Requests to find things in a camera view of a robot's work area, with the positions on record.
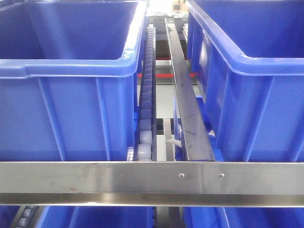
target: aluminum rail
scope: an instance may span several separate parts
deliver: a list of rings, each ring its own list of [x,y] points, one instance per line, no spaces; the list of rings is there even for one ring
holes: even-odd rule
[[[183,127],[183,151],[185,152],[186,160],[214,161],[212,148],[193,91],[174,20],[172,18],[166,18],[165,20],[177,101]]]
[[[175,154],[173,152],[173,145],[167,142],[168,139],[171,139],[171,121],[170,119],[163,120],[163,129],[165,136],[165,147],[166,147],[166,161],[172,162],[175,161]],[[181,225],[181,213],[179,207],[169,207],[169,228],[182,228]]]
[[[304,163],[0,162],[0,204],[303,207]]]
[[[188,42],[188,24],[183,25],[182,32],[184,34],[186,42]]]

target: flow rack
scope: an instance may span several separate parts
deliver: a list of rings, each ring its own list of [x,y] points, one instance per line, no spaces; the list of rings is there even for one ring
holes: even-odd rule
[[[0,162],[0,204],[304,206],[304,163],[214,161],[173,19],[166,19],[166,28],[187,161],[174,161],[172,144],[167,143],[163,162],[155,155],[144,162]],[[155,64],[154,30],[149,30]],[[164,119],[163,124],[169,139],[171,122]]]

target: stainless steel bar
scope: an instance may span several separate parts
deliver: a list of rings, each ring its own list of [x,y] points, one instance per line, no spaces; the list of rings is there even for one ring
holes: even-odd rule
[[[172,162],[175,161],[173,145],[167,142],[168,139],[172,138],[171,135],[171,120],[163,120],[163,129],[165,136],[165,147],[166,147],[166,161]],[[181,228],[181,215],[179,207],[169,207],[168,208],[168,219],[169,219],[169,228]]]
[[[304,163],[0,162],[0,204],[302,207],[303,176]]]
[[[170,228],[182,228],[179,207],[169,207]]]
[[[214,161],[174,21],[171,18],[166,18],[165,20],[177,100],[184,132],[185,145],[183,149],[186,158],[188,161]]]
[[[188,42],[188,24],[183,25],[182,32],[184,34],[186,42]]]
[[[156,228],[169,228],[169,207],[156,207]]]
[[[180,223],[181,223],[181,228],[186,228],[185,224],[185,219],[184,219],[184,207],[180,206]]]
[[[173,144],[167,142],[168,139],[172,138],[171,135],[171,120],[170,118],[164,118],[163,120],[163,130],[164,130],[164,137],[165,137],[165,147],[166,147],[166,160],[167,161],[174,161],[174,152],[173,152]]]

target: screw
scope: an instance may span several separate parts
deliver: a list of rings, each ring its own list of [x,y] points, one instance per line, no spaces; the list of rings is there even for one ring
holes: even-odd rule
[[[225,176],[225,174],[223,174],[223,173],[220,173],[219,175],[218,175],[218,178],[223,178]]]

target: metal channel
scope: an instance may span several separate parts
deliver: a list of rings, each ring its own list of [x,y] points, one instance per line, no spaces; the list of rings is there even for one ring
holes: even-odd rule
[[[182,32],[184,34],[186,42],[188,42],[188,24],[183,25]]]
[[[303,176],[304,163],[0,162],[0,204],[303,207]]]
[[[167,141],[168,139],[172,138],[170,118],[164,118],[163,130],[164,130],[165,147],[166,147],[166,161],[173,162],[173,161],[175,161],[173,144]]]
[[[157,120],[156,120],[156,27],[153,26],[153,66],[152,66],[152,161],[157,160]]]
[[[173,19],[166,18],[167,35],[188,161],[214,161]]]
[[[171,121],[170,119],[163,120],[163,129],[165,136],[165,145],[166,145],[166,161],[172,162],[175,161],[173,145],[170,142],[167,142],[168,139],[171,139]],[[169,207],[169,227],[170,228],[181,228],[181,214],[179,207]]]

